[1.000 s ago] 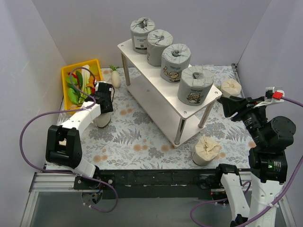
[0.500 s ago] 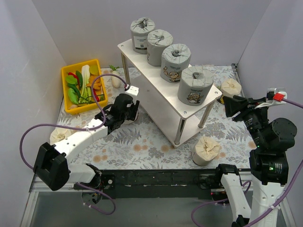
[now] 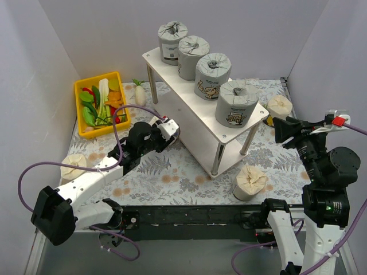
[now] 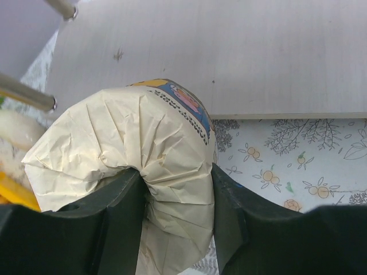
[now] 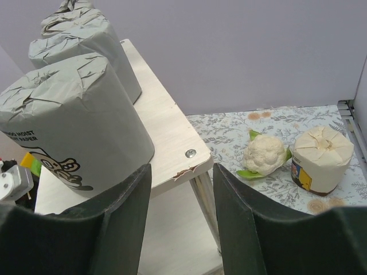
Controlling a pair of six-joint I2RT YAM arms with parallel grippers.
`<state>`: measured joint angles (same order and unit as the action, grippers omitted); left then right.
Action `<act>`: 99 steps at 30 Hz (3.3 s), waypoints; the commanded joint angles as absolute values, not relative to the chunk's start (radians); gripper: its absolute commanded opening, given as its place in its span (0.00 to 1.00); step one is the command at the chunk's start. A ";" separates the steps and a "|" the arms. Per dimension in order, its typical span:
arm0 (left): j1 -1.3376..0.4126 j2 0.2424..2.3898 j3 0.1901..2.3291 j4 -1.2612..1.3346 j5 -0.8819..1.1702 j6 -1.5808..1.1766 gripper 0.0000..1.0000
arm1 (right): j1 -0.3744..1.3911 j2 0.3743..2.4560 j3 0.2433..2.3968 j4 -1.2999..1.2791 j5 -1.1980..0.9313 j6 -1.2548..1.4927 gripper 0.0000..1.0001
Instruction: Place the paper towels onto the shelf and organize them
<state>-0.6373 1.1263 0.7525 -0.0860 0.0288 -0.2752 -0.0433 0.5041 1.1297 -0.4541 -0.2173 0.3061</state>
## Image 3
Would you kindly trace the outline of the grey roll with cartoon label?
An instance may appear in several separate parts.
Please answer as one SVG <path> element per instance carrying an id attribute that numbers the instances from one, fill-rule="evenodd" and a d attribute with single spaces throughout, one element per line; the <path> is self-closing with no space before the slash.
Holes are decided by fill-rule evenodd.
<path id="1" fill-rule="evenodd" d="M 178 75 L 188 81 L 195 80 L 198 61 L 210 51 L 209 43 L 198 36 L 187 36 L 178 44 Z"/>

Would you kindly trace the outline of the grey roll with QR label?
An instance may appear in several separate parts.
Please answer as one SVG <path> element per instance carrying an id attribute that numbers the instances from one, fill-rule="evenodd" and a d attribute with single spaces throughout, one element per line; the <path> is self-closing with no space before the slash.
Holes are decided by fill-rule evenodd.
<path id="1" fill-rule="evenodd" d="M 188 28 L 181 21 L 171 21 L 159 27 L 159 49 L 165 64 L 178 65 L 178 45 L 187 36 Z"/>

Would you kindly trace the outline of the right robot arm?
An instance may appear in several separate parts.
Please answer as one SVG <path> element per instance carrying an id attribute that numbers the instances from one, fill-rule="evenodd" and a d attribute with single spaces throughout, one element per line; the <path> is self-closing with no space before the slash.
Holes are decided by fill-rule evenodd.
<path id="1" fill-rule="evenodd" d="M 282 261 L 281 274 L 333 274 L 336 252 L 350 235 L 346 188 L 358 179 L 358 155 L 347 147 L 326 149 L 329 132 L 351 128 L 347 115 L 328 114 L 317 123 L 274 118 L 275 141 L 295 149 L 310 179 L 302 188 L 306 244 L 300 249 L 286 201 L 266 199 L 260 223 L 271 227 Z"/>

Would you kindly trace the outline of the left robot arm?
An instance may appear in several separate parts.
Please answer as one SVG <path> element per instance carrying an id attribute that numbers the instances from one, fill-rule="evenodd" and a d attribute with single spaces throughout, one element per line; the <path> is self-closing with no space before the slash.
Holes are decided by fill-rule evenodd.
<path id="1" fill-rule="evenodd" d="M 84 202 L 105 185 L 128 174 L 144 155 L 162 152 L 178 134 L 179 125 L 172 119 L 135 123 L 128 136 L 120 139 L 93 171 L 56 189 L 43 188 L 33 210 L 32 224 L 55 246 L 64 243 L 75 230 L 95 225 L 118 228 L 123 208 L 117 202 L 102 199 L 89 206 Z"/>

